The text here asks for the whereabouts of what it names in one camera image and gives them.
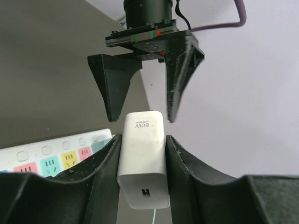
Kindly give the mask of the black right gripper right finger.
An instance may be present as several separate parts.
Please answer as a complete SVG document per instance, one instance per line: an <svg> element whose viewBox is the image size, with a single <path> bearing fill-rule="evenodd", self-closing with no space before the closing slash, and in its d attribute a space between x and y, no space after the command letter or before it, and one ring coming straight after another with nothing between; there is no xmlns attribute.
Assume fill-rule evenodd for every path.
<svg viewBox="0 0 299 224"><path fill-rule="evenodd" d="M199 160L171 135L165 153L173 223L298 223L297 176L234 178Z"/></svg>

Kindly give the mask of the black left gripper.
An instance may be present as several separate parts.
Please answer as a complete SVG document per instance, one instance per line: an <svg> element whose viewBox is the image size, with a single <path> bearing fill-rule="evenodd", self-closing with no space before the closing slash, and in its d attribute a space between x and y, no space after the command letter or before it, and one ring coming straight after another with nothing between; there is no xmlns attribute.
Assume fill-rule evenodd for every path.
<svg viewBox="0 0 299 224"><path fill-rule="evenodd" d="M158 23L113 31L105 42L110 48L118 46L132 51L118 56L98 54L87 57L104 100L108 121L119 119L131 79L142 69L141 61L157 59L165 61L168 120L175 122L183 92L205 59L191 31L179 32L175 19L163 19Z"/></svg>

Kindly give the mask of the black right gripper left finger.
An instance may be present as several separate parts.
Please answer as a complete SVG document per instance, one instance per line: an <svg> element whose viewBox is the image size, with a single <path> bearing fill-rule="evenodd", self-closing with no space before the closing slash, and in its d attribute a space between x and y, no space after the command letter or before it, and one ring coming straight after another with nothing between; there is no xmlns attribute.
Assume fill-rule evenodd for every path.
<svg viewBox="0 0 299 224"><path fill-rule="evenodd" d="M34 173L0 175L3 224L114 224L122 136L55 177Z"/></svg>

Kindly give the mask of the white power strip coloured sockets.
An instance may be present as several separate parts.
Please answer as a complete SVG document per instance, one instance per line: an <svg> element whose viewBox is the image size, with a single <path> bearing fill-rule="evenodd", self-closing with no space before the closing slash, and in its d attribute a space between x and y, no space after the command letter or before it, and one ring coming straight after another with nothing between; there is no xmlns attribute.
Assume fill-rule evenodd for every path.
<svg viewBox="0 0 299 224"><path fill-rule="evenodd" d="M0 171L56 176L101 150L113 135L110 129L19 145L0 150Z"/></svg>

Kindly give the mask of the white square charger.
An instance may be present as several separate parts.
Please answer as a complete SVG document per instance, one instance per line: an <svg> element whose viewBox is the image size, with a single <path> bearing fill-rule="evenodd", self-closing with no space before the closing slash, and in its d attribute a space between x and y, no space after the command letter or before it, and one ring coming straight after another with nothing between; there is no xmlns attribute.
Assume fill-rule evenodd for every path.
<svg viewBox="0 0 299 224"><path fill-rule="evenodd" d="M126 115L117 182L132 209L169 207L161 112L132 112Z"/></svg>

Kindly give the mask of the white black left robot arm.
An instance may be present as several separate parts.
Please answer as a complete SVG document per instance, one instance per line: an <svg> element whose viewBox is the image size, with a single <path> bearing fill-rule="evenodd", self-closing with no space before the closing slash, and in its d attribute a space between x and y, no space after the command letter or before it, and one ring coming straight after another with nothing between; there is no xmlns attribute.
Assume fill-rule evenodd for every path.
<svg viewBox="0 0 299 224"><path fill-rule="evenodd" d="M172 18L170 0L126 0L127 28L105 38L108 47L128 49L127 54L88 56L87 61L100 90L107 118L118 120L133 75L143 61L158 60L166 66L168 120L177 117L181 98L192 75L204 60L197 38L180 31Z"/></svg>

